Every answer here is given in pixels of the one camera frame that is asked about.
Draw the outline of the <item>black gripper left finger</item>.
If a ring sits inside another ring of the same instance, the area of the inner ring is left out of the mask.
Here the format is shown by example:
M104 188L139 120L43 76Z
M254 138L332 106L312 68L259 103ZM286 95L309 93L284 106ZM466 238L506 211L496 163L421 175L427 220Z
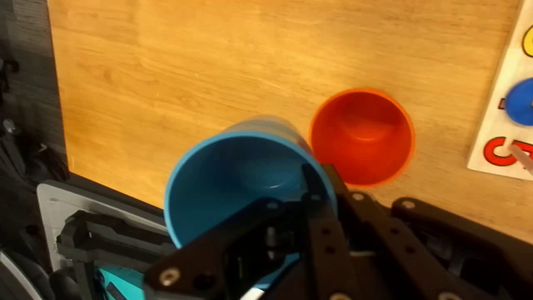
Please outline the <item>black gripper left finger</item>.
M299 205L257 200L144 271L146 300L239 300L262 276L259 300L306 300Z

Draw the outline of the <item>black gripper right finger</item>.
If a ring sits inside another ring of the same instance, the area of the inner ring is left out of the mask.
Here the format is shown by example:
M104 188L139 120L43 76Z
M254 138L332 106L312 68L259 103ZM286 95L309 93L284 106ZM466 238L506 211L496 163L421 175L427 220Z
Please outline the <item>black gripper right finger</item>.
M321 178L301 166L309 193L304 203L332 243L327 266L352 300L489 300L489 295L449 275L417 236L372 198L354 198L332 168Z

